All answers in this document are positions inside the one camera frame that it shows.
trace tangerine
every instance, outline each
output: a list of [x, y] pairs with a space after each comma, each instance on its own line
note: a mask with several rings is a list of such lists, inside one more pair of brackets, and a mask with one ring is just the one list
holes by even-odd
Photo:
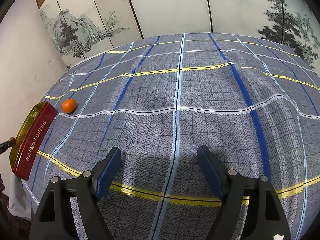
[[76, 107], [77, 107], [77, 103], [73, 98], [67, 99], [61, 105], [62, 110], [66, 114], [70, 114], [71, 112], [73, 112], [76, 109]]

